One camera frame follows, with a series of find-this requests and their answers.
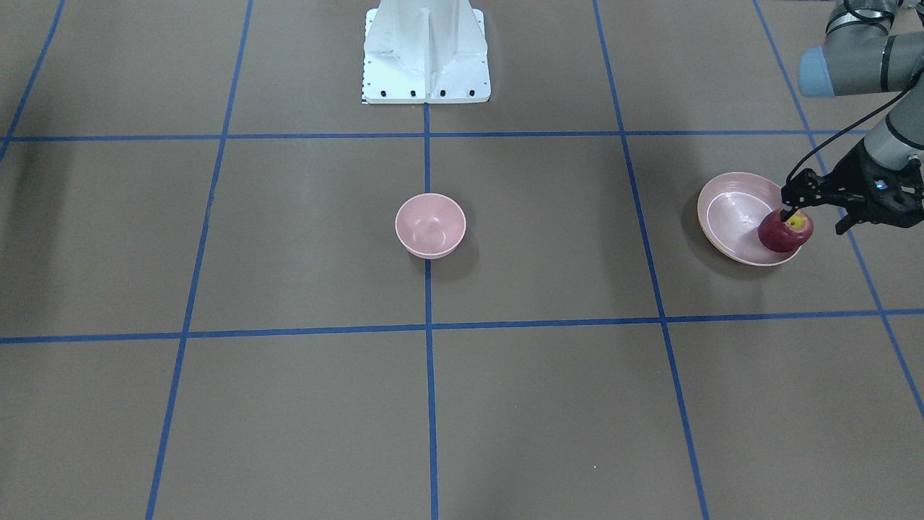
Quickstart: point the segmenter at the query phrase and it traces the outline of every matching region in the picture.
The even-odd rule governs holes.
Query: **apple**
[[[815,225],[801,209],[783,222],[783,209],[771,211],[757,227],[764,247],[776,253],[790,253],[809,240]]]

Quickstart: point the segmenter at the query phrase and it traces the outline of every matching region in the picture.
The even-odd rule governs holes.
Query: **robotic hand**
[[[918,11],[922,0],[837,0],[824,45],[806,51],[799,64],[799,90],[809,97],[899,92],[857,123],[806,155],[782,189],[787,220],[799,208],[821,204],[843,207],[838,235],[871,222],[910,228],[924,220],[924,31],[889,36],[898,8]],[[824,145],[895,105],[827,176],[798,168]]]

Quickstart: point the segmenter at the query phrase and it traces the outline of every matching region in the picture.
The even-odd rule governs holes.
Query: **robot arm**
[[[791,174],[782,189],[792,207],[784,219],[801,207],[834,204],[847,212],[837,234],[861,222],[910,228],[924,220],[924,81],[918,82],[924,31],[889,36],[903,3],[916,6],[924,23],[919,0],[838,0],[824,45],[802,56],[799,90],[806,96],[901,91],[904,97],[829,175],[810,168]]]

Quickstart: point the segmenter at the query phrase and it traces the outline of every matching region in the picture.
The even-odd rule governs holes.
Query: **pink plate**
[[[760,243],[757,226],[781,206],[780,187],[772,181],[742,171],[723,173],[699,192],[699,225],[712,245],[729,258],[749,266],[779,266],[799,250],[776,253],[767,249]]]
[[[405,248],[420,258],[443,258],[465,236],[465,213],[456,201],[439,193],[407,199],[395,216],[395,233]]]

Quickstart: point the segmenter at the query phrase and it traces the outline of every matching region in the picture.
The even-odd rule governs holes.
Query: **white plastic stand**
[[[366,14],[364,49],[364,103],[491,97],[484,14],[468,0],[382,0]]]

